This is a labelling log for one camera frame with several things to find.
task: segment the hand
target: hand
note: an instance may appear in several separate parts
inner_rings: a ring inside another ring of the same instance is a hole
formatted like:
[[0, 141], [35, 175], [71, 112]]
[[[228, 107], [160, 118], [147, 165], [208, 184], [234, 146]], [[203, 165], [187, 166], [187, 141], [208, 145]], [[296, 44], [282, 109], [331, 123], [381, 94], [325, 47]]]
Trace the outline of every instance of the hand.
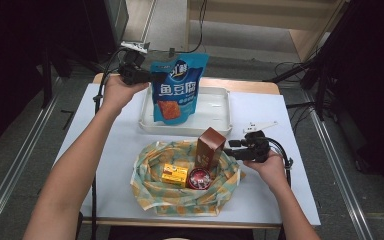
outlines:
[[121, 76], [111, 75], [105, 84], [102, 108], [110, 109], [110, 111], [119, 115], [121, 109], [132, 100], [133, 95], [146, 89], [148, 86], [149, 83], [127, 85], [122, 81]]
[[285, 165], [280, 154], [270, 150], [268, 158], [264, 163], [244, 161], [244, 165], [250, 167], [260, 174], [260, 177], [273, 191], [279, 187], [288, 185], [285, 175]]

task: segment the finger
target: finger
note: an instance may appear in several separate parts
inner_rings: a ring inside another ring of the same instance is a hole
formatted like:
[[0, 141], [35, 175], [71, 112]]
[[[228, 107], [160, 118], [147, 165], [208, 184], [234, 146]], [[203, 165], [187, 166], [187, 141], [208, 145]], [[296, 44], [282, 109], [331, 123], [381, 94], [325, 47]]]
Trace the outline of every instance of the finger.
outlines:
[[252, 168], [254, 170], [257, 170], [257, 166], [260, 164], [260, 163], [254, 162], [254, 161], [243, 161], [243, 163], [245, 166]]
[[133, 85], [132, 87], [134, 88], [135, 92], [140, 92], [140, 91], [148, 88], [148, 86], [149, 86], [149, 83], [137, 83], [137, 84]]
[[277, 153], [277, 152], [275, 152], [273, 150], [270, 150], [269, 154], [268, 154], [268, 157], [273, 157], [273, 156], [277, 156], [277, 157], [282, 158], [282, 155], [280, 155], [279, 153]]

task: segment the wire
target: wire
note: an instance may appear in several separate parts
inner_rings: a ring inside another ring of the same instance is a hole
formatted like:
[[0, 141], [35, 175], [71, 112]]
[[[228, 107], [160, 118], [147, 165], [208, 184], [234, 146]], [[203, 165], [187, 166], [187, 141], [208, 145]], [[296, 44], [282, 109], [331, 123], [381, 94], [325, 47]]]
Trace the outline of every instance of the wire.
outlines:
[[311, 55], [308, 57], [308, 59], [311, 59], [311, 58], [313, 58], [313, 57], [316, 57], [316, 56], [319, 54], [319, 52], [320, 52], [320, 50], [322, 49], [322, 47], [323, 47], [323, 46], [320, 46], [320, 47], [316, 48], [316, 50], [314, 50], [314, 52], [311, 53]]
[[[297, 63], [297, 62], [281, 62], [281, 63], [278, 63], [275, 67], [274, 67], [274, 73], [276, 74], [276, 77], [279, 76], [278, 72], [277, 72], [277, 69], [279, 68], [279, 66], [283, 65], [283, 64], [292, 64], [292, 67], [291, 69], [294, 69], [296, 65], [298, 66], [301, 66], [303, 63]], [[285, 82], [299, 82], [302, 78], [299, 77], [297, 74], [294, 74], [294, 76], [297, 78], [295, 80], [288, 80], [288, 79], [285, 79], [283, 81]]]
[[275, 148], [280, 151], [280, 155], [282, 155], [282, 158], [283, 158], [284, 164], [285, 164], [286, 180], [288, 181], [288, 185], [290, 187], [291, 186], [291, 173], [290, 173], [290, 169], [291, 169], [291, 165], [292, 165], [293, 161], [288, 159], [288, 156], [286, 155], [285, 149], [282, 147], [282, 145], [278, 141], [274, 140], [273, 138], [269, 138], [269, 137], [253, 137], [251, 140], [257, 140], [257, 139], [268, 141], [269, 143], [275, 145]]
[[[199, 29], [200, 29], [200, 37], [199, 37], [199, 41], [198, 41], [198, 44], [196, 45], [196, 47], [193, 49], [193, 50], [190, 50], [190, 51], [175, 51], [174, 53], [193, 53], [195, 52], [196, 50], [198, 50], [198, 48], [201, 46], [202, 44], [202, 39], [203, 39], [203, 30], [202, 30], [202, 26], [204, 24], [204, 18], [205, 18], [205, 13], [207, 11], [207, 1], [208, 0], [203, 0], [202, 1], [202, 4], [201, 4], [201, 8], [199, 10]], [[171, 51], [164, 51], [164, 50], [150, 50], [149, 52], [171, 52]]]
[[[311, 108], [311, 110], [307, 113], [307, 115], [304, 116], [304, 113], [306, 113], [307, 109]], [[304, 119], [306, 119], [310, 114], [311, 112], [314, 111], [314, 107], [312, 106], [307, 106], [302, 112], [301, 112], [301, 115], [298, 117], [298, 120], [295, 122], [295, 125], [294, 127], [292, 128], [292, 131], [294, 133], [294, 136], [296, 135], [296, 132], [297, 132], [297, 128], [298, 128], [298, 124], [303, 121]]]
[[[117, 49], [117, 51], [115, 51], [113, 53], [113, 55], [111, 56], [110, 60], [107, 63], [107, 66], [105, 67], [105, 70], [102, 74], [101, 83], [99, 84], [98, 94], [93, 98], [93, 100], [95, 101], [95, 114], [98, 113], [100, 105], [101, 105], [101, 99], [103, 98], [102, 89], [105, 85], [106, 78], [111, 72], [114, 71], [114, 70], [109, 71], [108, 69], [110, 68], [111, 63], [114, 60], [115, 56], [118, 56], [118, 54], [120, 52], [126, 51], [126, 50], [127, 50], [127, 48], [124, 48], [124, 47]], [[97, 229], [97, 225], [96, 225], [96, 206], [97, 206], [96, 192], [97, 192], [97, 190], [96, 190], [96, 174], [95, 174], [95, 177], [93, 178], [93, 182], [92, 182], [92, 236], [91, 236], [92, 240], [96, 239], [96, 229]]]
[[288, 104], [288, 105], [286, 105], [286, 109], [296, 108], [296, 107], [305, 107], [305, 106], [314, 105], [314, 104], [316, 104], [316, 102], [305, 102], [305, 103]]
[[117, 71], [118, 69], [119, 69], [119, 67], [116, 67], [116, 68], [114, 68], [114, 69], [108, 71], [108, 73], [113, 73], [113, 72]]
[[301, 108], [303, 108], [303, 107], [299, 107], [299, 108], [295, 109], [294, 113], [292, 114], [292, 117], [289, 118], [289, 121], [292, 121], [292, 119], [294, 119], [295, 114], [296, 114], [296, 113], [298, 112], [298, 110], [301, 109]]

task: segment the forearm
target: forearm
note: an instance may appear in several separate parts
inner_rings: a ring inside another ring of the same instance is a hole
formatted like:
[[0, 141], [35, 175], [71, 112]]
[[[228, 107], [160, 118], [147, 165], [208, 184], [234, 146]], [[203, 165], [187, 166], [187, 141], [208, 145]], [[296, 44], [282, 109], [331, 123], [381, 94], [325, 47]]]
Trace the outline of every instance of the forearm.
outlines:
[[80, 206], [90, 189], [101, 154], [116, 116], [98, 111], [82, 134], [53, 167], [41, 196], [48, 201]]
[[60, 157], [40, 193], [25, 239], [72, 239], [116, 115], [101, 109]]
[[283, 185], [273, 191], [280, 209], [286, 238], [320, 239], [301, 210], [292, 190]]

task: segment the blue snack bag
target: blue snack bag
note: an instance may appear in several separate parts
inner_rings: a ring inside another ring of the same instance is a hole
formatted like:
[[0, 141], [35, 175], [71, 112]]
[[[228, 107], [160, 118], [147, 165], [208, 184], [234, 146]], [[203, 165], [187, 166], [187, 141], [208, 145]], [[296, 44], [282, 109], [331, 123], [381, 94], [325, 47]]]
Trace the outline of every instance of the blue snack bag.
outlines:
[[151, 73], [166, 74], [151, 84], [155, 122], [181, 124], [195, 113], [199, 80], [208, 58], [205, 53], [182, 53], [174, 61], [151, 64]]

